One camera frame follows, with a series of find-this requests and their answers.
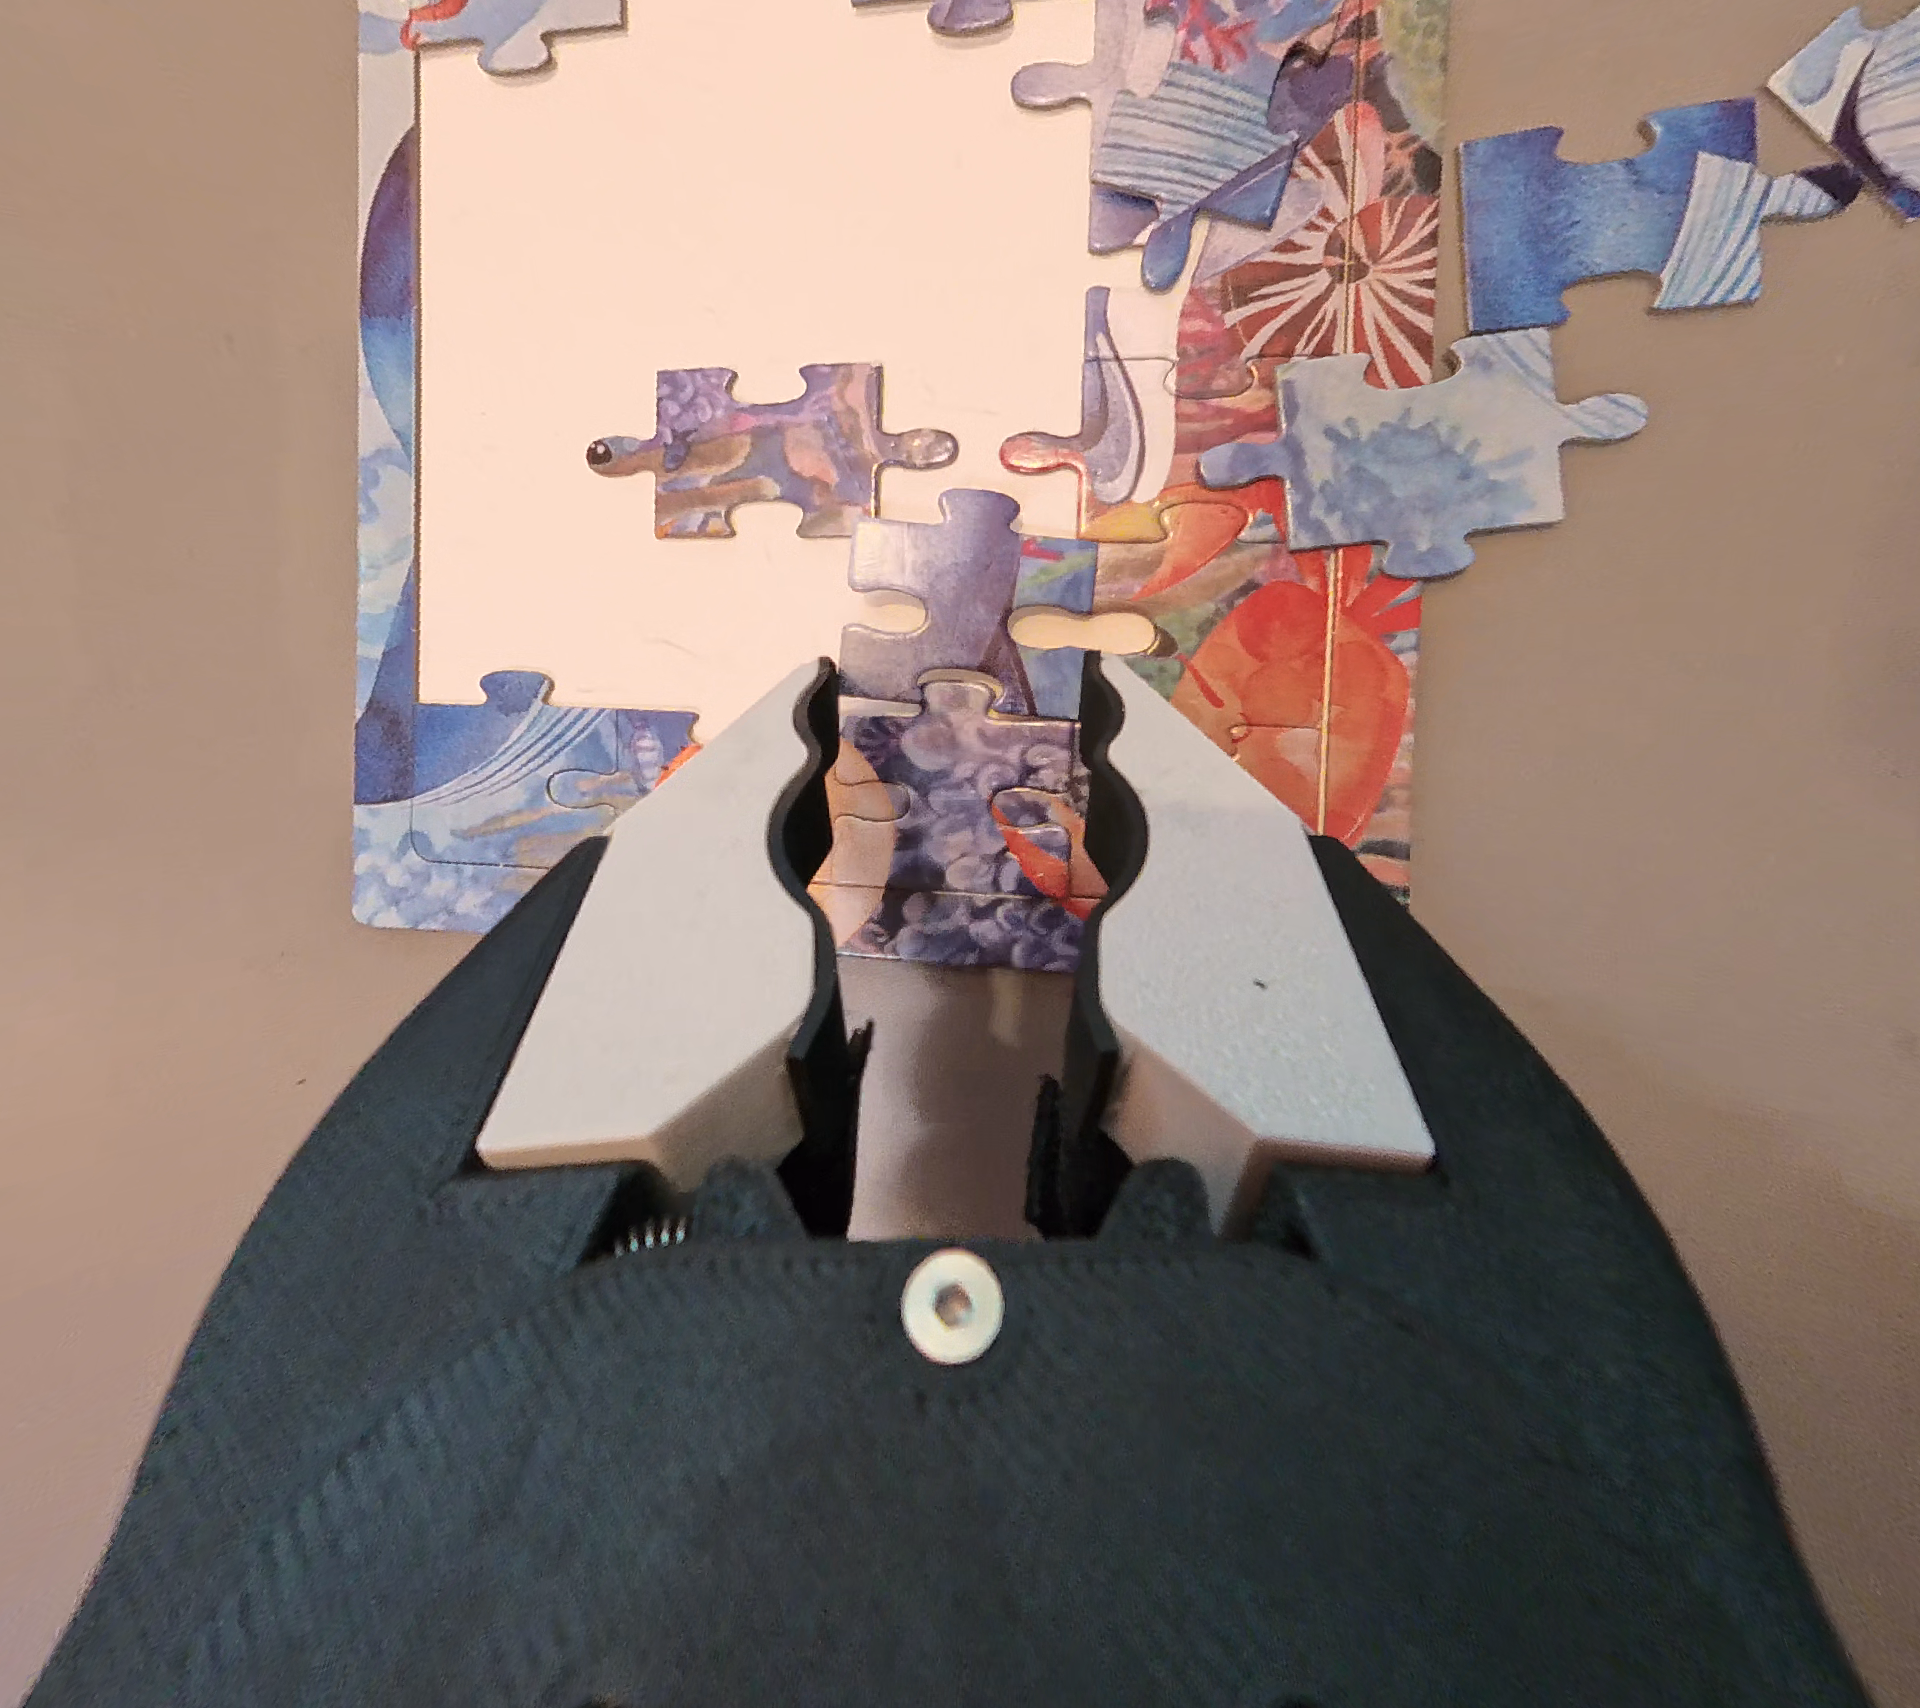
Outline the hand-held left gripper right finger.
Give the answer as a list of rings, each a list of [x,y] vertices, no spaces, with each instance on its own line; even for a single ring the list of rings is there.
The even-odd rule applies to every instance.
[[[1278,1163],[1427,1168],[1428,1122],[1315,845],[1117,656],[1086,656],[1086,852],[1108,893],[1068,1019],[1068,1232],[1119,1158],[1198,1172],[1242,1235]]]

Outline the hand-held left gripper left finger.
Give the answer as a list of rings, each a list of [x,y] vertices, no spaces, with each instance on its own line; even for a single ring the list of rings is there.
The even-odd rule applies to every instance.
[[[629,808],[479,1139],[494,1171],[775,1166],[804,1141],[788,1068],[816,1001],[816,915],[777,868],[777,808],[819,770],[802,664]]]

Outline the purple coral puzzle piece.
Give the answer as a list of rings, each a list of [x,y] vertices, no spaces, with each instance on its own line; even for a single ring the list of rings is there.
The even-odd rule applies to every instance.
[[[996,681],[996,710],[1031,717],[1035,690],[1006,623],[1014,607],[1023,538],[1017,499],[954,488],[941,524],[866,519],[853,532],[848,583],[857,592],[906,592],[924,604],[911,633],[851,625],[839,651],[848,697],[917,705],[932,671],[972,671]]]
[[[829,541],[877,512],[884,467],[939,470],[956,461],[947,430],[883,428],[881,367],[836,362],[801,375],[799,396],[745,404],[733,370],[663,370],[654,436],[590,442],[589,470],[607,481],[654,475],[661,541],[730,538],[736,508],[775,501],[801,508],[801,536]]]

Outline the pale blue white puzzle piece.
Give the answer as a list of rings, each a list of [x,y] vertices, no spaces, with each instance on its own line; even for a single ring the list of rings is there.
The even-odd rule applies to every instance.
[[[1453,576],[1475,561],[1470,535],[1564,519],[1563,444],[1608,444],[1649,421],[1643,398],[1554,392],[1549,328],[1465,339],[1456,373],[1378,389],[1367,357],[1302,359],[1276,379],[1281,436],[1206,450],[1203,481],[1232,490],[1281,479],[1289,544],[1385,544],[1398,578]]]

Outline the sea animal jigsaw puzzle tray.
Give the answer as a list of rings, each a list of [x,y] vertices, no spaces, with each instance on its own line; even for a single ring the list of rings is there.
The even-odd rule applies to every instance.
[[[844,697],[844,952],[1065,970],[1092,880],[1058,618],[1141,616],[1148,682],[1312,833],[1411,879],[1423,583],[1293,549],[1284,481],[1203,479],[1283,434],[1278,376],[1434,369],[1451,0],[358,0],[358,614],[353,915],[480,933],[844,627],[866,519],[1021,505],[1006,621],[1032,715],[972,668]],[[1092,184],[1117,100],[1172,63],[1317,88],[1264,231],[1203,215],[1164,290],[1151,200]],[[881,369],[848,536],[801,506],[658,538],[663,370],[742,404]]]

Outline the blue puzzle piece striped end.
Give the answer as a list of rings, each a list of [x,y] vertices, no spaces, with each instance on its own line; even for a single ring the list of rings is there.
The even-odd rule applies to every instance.
[[[1760,171],[1749,97],[1656,110],[1644,124],[1653,146],[1608,162],[1563,161],[1561,129],[1461,148],[1473,335],[1561,327],[1566,287],[1628,272],[1658,279],[1658,310],[1755,302],[1765,221],[1823,218],[1860,192],[1844,162]]]

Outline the pale blue striped puzzle piece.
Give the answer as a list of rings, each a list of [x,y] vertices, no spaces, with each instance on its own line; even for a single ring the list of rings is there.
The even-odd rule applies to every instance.
[[[1203,215],[1266,231],[1283,207],[1293,162],[1328,115],[1317,87],[1300,97],[1289,82],[1251,87],[1183,60],[1166,66],[1152,92],[1122,92],[1095,148],[1090,180],[1155,205],[1143,284],[1164,292],[1181,281],[1192,225]]]

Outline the white blue striped puzzle piece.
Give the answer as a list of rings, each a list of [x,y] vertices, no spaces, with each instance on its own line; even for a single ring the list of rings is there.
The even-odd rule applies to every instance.
[[[1768,78],[1768,92],[1894,213],[1918,216],[1918,10],[1872,29],[1850,8]]]

